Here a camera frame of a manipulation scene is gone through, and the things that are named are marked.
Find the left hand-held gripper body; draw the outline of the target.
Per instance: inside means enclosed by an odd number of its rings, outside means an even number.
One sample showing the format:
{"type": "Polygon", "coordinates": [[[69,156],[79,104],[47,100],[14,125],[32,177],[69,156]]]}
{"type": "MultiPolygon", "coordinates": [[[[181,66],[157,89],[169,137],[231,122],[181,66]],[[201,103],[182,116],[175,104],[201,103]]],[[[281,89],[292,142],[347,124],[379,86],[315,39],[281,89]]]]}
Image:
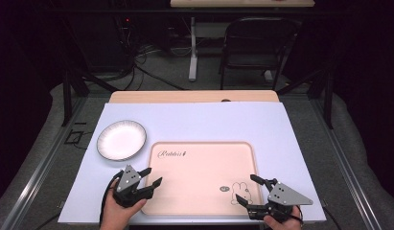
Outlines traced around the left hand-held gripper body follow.
{"type": "Polygon", "coordinates": [[[138,188],[141,179],[138,172],[131,165],[127,165],[121,172],[113,190],[113,198],[120,206],[128,208],[141,199],[152,198],[153,193],[147,191],[147,187],[138,188]]]}

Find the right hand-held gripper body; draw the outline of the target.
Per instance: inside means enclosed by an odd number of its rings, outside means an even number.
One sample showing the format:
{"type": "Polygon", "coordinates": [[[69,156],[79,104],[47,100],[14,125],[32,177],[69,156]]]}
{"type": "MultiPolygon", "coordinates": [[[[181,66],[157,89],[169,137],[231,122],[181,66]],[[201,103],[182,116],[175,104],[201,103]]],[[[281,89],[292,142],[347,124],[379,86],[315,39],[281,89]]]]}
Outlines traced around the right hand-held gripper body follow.
{"type": "Polygon", "coordinates": [[[272,189],[268,190],[267,204],[249,204],[247,206],[249,218],[262,220],[265,216],[272,216],[279,222],[285,222],[289,219],[297,219],[302,222],[301,216],[296,217],[292,214],[293,208],[300,205],[312,205],[313,201],[286,184],[279,182],[276,178],[268,180],[272,189]]]}

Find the white plate with dark rim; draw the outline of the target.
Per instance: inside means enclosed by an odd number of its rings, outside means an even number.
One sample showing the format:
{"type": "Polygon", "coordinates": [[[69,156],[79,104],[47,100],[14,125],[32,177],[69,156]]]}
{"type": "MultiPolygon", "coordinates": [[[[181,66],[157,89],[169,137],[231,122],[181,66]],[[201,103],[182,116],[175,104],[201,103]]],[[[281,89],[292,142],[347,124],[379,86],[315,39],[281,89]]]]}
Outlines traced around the white plate with dark rim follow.
{"type": "Polygon", "coordinates": [[[108,160],[123,161],[146,143],[146,130],[137,122],[123,120],[106,127],[98,137],[98,153],[108,160]]]}

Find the pink tray with rabbit print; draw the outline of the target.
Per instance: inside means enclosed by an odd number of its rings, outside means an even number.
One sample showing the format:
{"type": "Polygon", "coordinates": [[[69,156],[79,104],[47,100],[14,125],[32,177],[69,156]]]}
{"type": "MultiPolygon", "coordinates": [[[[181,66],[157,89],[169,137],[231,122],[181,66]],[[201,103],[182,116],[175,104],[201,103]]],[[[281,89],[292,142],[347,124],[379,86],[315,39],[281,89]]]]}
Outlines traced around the pink tray with rabbit print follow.
{"type": "Polygon", "coordinates": [[[247,142],[159,142],[149,167],[145,184],[162,180],[143,208],[149,216],[241,216],[238,196],[263,202],[261,187],[250,179],[257,170],[247,142]]]}

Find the person's right hand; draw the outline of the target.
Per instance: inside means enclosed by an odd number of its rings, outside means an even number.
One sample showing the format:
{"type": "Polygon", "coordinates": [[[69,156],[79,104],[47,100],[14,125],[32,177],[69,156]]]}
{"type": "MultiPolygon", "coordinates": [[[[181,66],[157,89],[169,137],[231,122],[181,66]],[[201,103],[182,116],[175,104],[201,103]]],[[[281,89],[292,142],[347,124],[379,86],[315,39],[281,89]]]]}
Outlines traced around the person's right hand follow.
{"type": "Polygon", "coordinates": [[[272,230],[301,230],[301,223],[299,220],[290,218],[285,222],[278,222],[272,216],[265,216],[264,223],[272,230]]]}

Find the person's left hand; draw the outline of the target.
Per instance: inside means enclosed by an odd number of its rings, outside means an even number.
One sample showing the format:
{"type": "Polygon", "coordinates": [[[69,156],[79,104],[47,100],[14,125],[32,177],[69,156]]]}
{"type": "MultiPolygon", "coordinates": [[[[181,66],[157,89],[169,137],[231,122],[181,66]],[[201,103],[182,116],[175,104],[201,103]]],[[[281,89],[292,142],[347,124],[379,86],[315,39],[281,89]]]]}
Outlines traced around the person's left hand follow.
{"type": "Polygon", "coordinates": [[[132,207],[125,208],[116,203],[113,190],[108,189],[103,208],[103,218],[100,230],[124,230],[129,220],[147,203],[145,199],[136,202],[132,207]]]}

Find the black square floor socket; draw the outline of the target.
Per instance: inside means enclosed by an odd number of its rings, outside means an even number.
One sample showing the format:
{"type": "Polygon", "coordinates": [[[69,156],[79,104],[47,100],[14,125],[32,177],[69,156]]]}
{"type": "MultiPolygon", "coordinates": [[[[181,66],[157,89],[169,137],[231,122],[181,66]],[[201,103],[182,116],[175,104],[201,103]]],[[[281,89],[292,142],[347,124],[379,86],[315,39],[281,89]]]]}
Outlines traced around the black square floor socket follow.
{"type": "Polygon", "coordinates": [[[71,129],[64,141],[64,144],[65,145],[78,144],[81,141],[82,136],[83,136],[82,131],[71,129]]]}

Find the white table mat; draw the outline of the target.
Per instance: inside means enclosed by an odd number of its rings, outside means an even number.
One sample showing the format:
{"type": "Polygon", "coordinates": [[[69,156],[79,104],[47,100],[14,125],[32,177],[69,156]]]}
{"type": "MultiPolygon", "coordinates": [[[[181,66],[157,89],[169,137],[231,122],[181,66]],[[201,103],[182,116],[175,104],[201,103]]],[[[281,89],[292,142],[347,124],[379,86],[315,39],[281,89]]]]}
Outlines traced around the white table mat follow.
{"type": "MultiPolygon", "coordinates": [[[[159,142],[247,142],[255,156],[254,174],[276,178],[313,201],[300,205],[307,223],[325,220],[317,192],[290,124],[285,107],[274,102],[108,103],[82,159],[59,222],[96,224],[104,191],[112,176],[131,165],[149,168],[151,147],[159,142]],[[147,133],[145,145],[123,161],[103,158],[97,150],[101,132],[113,123],[130,120],[147,133]]],[[[137,213],[133,225],[248,224],[241,216],[149,216],[137,213]]]]}

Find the wooden table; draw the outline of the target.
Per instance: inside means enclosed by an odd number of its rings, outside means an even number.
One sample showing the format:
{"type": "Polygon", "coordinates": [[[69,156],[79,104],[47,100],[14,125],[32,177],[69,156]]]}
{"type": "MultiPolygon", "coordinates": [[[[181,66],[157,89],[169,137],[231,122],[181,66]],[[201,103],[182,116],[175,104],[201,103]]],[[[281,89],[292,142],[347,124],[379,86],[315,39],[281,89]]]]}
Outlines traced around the wooden table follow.
{"type": "Polygon", "coordinates": [[[112,104],[279,102],[273,90],[116,91],[112,104]]]}

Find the black metal stand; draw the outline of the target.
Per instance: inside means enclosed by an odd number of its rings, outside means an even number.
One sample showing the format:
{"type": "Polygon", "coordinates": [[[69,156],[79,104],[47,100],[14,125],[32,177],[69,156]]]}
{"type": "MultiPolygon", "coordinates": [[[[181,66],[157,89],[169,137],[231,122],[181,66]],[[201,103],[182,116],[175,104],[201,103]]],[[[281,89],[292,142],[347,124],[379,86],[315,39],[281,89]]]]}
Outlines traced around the black metal stand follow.
{"type": "Polygon", "coordinates": [[[87,97],[89,95],[89,88],[85,84],[85,80],[90,80],[111,93],[117,91],[116,87],[98,79],[94,75],[85,72],[80,68],[68,68],[62,78],[64,108],[64,118],[62,125],[64,127],[69,123],[73,115],[71,90],[74,90],[79,97],[87,97]]]}
{"type": "Polygon", "coordinates": [[[323,93],[323,120],[329,129],[333,129],[332,102],[334,78],[330,71],[325,69],[315,70],[308,76],[278,89],[276,93],[278,95],[285,95],[307,81],[311,82],[310,88],[307,91],[309,99],[318,99],[323,93]]]}

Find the white desk leg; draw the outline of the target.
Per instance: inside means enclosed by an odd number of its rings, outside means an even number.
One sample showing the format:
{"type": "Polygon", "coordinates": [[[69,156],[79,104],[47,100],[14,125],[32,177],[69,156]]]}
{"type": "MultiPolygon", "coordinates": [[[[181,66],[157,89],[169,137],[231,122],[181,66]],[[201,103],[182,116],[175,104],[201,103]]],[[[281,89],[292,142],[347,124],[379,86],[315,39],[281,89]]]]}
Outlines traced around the white desk leg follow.
{"type": "Polygon", "coordinates": [[[189,81],[197,80],[197,38],[196,38],[196,21],[192,17],[190,23],[191,30],[191,57],[189,67],[189,81]]]}

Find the black folding chair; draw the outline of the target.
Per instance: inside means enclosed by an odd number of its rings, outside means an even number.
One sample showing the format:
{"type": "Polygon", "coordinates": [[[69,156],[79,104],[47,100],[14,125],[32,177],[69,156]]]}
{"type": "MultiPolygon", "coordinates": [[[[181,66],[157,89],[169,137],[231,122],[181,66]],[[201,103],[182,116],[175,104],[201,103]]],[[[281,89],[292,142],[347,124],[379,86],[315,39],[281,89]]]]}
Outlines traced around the black folding chair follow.
{"type": "Polygon", "coordinates": [[[244,17],[225,30],[220,59],[220,88],[227,69],[274,71],[274,90],[288,44],[299,31],[299,24],[287,18],[244,17]]]}

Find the wooden background desk top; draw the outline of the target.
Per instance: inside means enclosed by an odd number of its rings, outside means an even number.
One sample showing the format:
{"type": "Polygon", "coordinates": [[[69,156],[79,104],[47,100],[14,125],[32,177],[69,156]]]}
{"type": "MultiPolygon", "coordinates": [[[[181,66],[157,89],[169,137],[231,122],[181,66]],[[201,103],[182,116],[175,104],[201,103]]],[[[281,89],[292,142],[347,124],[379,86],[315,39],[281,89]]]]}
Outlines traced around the wooden background desk top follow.
{"type": "Polygon", "coordinates": [[[173,8],[313,7],[314,0],[170,0],[173,8]]]}

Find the aluminium frame rail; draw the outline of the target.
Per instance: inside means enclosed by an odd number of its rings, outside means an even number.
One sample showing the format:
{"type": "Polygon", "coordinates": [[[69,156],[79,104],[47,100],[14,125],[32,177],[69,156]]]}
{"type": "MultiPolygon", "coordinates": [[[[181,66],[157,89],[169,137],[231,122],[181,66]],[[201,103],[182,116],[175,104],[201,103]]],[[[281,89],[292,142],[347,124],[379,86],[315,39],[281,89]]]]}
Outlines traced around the aluminium frame rail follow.
{"type": "Polygon", "coordinates": [[[321,122],[324,132],[328,136],[333,148],[336,163],[367,230],[382,230],[382,227],[371,207],[371,204],[366,197],[364,190],[360,186],[358,178],[356,177],[353,168],[346,157],[343,146],[338,140],[336,131],[333,128],[330,128],[330,126],[324,121],[323,107],[321,106],[321,102],[319,100],[311,100],[311,105],[317,119],[321,122]]]}
{"type": "Polygon", "coordinates": [[[85,103],[85,97],[76,98],[73,102],[71,118],[65,126],[62,126],[63,102],[61,97],[53,97],[53,105],[43,128],[10,186],[0,198],[0,230],[18,228],[48,171],[51,170],[58,156],[59,147],[85,103]]]}

